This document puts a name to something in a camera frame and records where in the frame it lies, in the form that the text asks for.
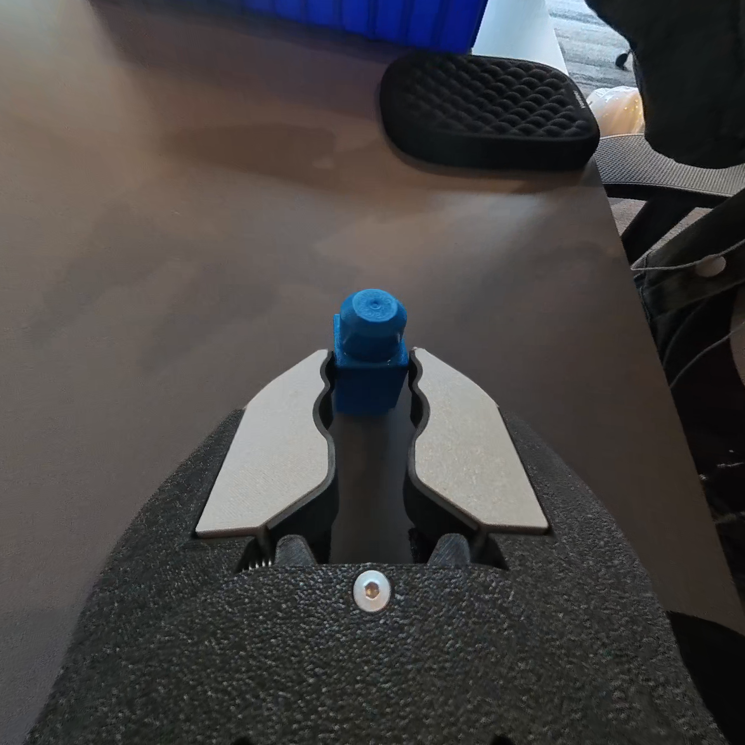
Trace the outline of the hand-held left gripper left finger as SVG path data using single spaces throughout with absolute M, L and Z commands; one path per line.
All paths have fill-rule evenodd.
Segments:
M 338 510 L 328 349 L 270 381 L 244 407 L 195 526 L 199 538 L 323 534 Z

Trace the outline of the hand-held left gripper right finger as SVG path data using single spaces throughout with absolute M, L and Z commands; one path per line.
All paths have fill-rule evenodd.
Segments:
M 545 534 L 550 524 L 496 402 L 421 347 L 410 360 L 411 521 L 427 536 Z

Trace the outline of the blue building block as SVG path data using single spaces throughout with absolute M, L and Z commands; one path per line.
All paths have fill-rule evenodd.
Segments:
M 333 317 L 334 405 L 339 414 L 383 416 L 394 409 L 409 367 L 407 312 L 392 294 L 349 295 Z

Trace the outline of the blue plastic bin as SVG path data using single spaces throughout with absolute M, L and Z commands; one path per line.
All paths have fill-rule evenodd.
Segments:
M 241 11 L 396 45 L 462 53 L 473 46 L 486 1 L 240 1 Z

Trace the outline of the black office chair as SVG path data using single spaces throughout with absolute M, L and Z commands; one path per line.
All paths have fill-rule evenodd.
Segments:
M 744 187 L 743 164 L 722 169 L 680 164 L 657 153 L 643 134 L 601 137 L 594 162 L 607 197 L 643 203 L 620 237 L 630 264 L 693 210 L 718 207 Z

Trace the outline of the black textured wrist rest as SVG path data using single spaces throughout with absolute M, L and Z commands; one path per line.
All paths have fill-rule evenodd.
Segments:
M 535 61 L 411 52 L 386 68 L 378 101 L 391 144 L 430 165 L 574 172 L 601 139 L 575 82 Z

